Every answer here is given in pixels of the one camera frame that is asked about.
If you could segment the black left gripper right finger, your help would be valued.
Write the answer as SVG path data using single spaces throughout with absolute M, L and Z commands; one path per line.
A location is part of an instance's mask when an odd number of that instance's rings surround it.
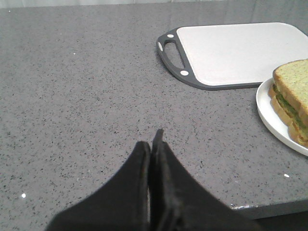
M 262 230 L 255 221 L 232 211 L 205 190 L 163 141 L 163 132 L 156 132 L 149 167 L 151 230 Z

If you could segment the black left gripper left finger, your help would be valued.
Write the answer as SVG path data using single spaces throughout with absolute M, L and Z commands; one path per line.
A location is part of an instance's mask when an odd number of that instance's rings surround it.
M 58 213 L 48 231 L 146 231 L 150 146 L 136 143 L 119 171 L 98 191 Z

